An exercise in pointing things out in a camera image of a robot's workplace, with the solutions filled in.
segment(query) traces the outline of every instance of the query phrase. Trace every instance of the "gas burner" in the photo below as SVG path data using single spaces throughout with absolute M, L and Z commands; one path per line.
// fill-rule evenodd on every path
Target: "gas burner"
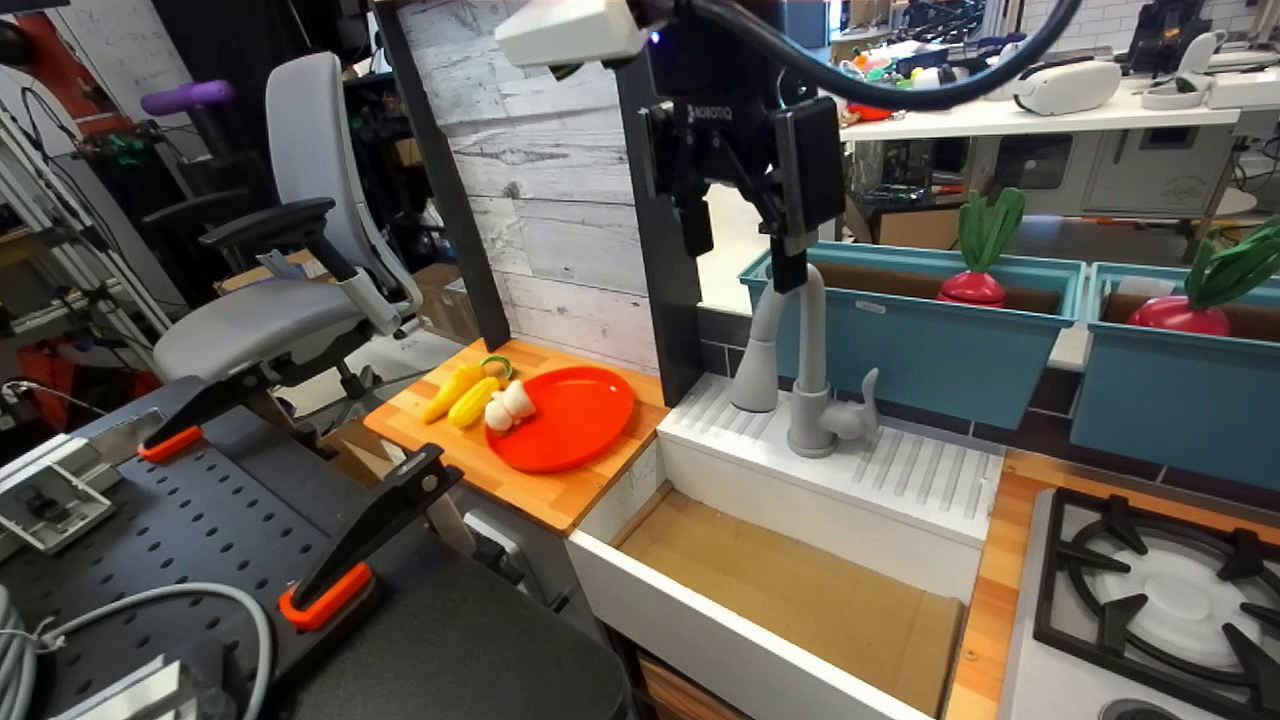
M 1278 562 L 1254 532 L 1056 494 L 1038 639 L 1220 718 L 1280 718 Z

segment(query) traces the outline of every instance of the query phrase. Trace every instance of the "black cable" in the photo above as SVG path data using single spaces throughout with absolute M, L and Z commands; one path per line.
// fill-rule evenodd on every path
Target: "black cable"
M 875 108 L 956 108 L 969 100 L 982 100 L 989 91 L 995 91 L 1000 85 L 1017 79 L 1026 69 L 1031 69 L 1075 21 L 1079 0 L 1059 0 L 1052 9 L 1052 15 L 1045 21 L 1045 30 L 1026 41 L 1021 53 L 1012 53 L 1005 64 L 969 75 L 966 85 L 950 85 L 950 87 L 925 87 L 925 91 L 902 91 L 902 87 L 879 87 L 879 85 L 866 85 L 810 53 L 799 53 L 788 38 L 782 38 L 773 24 L 766 24 L 761 15 L 751 15 L 750 9 L 741 9 L 735 0 L 683 0 L 683 12 L 729 30 L 734 38 L 741 38 L 745 44 L 751 44 L 755 53 L 788 64 L 793 73 L 810 75 L 813 85 L 852 100 L 852 105 L 875 105 Z

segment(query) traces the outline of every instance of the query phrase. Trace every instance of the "wall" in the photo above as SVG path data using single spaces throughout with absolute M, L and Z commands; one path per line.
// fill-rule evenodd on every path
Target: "wall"
M 658 373 L 612 73 L 558 85 L 493 41 L 523 0 L 399 12 L 518 336 Z
M 1026 0 L 1026 31 L 1038 31 L 1045 15 L 1052 12 L 1056 0 Z M 1137 30 L 1137 12 L 1150 0 L 1086 0 L 1075 12 L 1075 24 L 1056 47 L 1116 47 L 1123 53 Z M 1214 21 L 1216 31 L 1247 31 L 1258 9 L 1244 0 L 1203 0 L 1203 15 Z

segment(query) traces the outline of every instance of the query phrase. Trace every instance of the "red radish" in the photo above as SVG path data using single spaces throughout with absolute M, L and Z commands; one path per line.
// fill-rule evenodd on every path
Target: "red radish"
M 984 198 L 969 198 L 960 205 L 960 261 L 966 274 L 943 282 L 937 302 L 943 304 L 982 304 L 982 308 L 1005 308 L 1005 288 L 993 277 L 993 264 L 1005 257 L 1008 242 L 1026 225 L 1026 191 L 1008 188 L 989 205 Z
M 1005 308 L 1005 288 L 993 274 L 960 274 L 960 277 L 943 282 L 937 302 Z
M 1199 242 L 1184 294 L 1153 296 L 1129 316 L 1141 329 L 1167 329 L 1194 336 L 1234 336 L 1227 304 L 1280 274 L 1280 225 L 1263 225 L 1238 248 Z
M 1223 308 L 1196 308 L 1188 296 L 1153 296 L 1129 316 L 1129 325 L 1194 336 L 1234 336 L 1234 322 Z

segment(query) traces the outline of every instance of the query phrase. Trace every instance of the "office chair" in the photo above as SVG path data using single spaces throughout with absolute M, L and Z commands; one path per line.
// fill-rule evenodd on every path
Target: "office chair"
M 341 373 L 348 402 L 361 402 L 374 376 L 355 376 L 346 356 L 374 334 L 399 336 L 415 325 L 423 296 L 363 207 L 333 53 L 288 61 L 270 75 L 270 148 L 282 207 L 216 225 L 199 243 L 237 253 L 305 243 L 333 282 L 274 277 L 175 322 L 158 341 L 158 373 L 197 376 L 203 387 L 150 445 L 330 370 Z M 237 191 L 197 198 L 150 220 L 197 230 L 220 207 L 237 207 Z

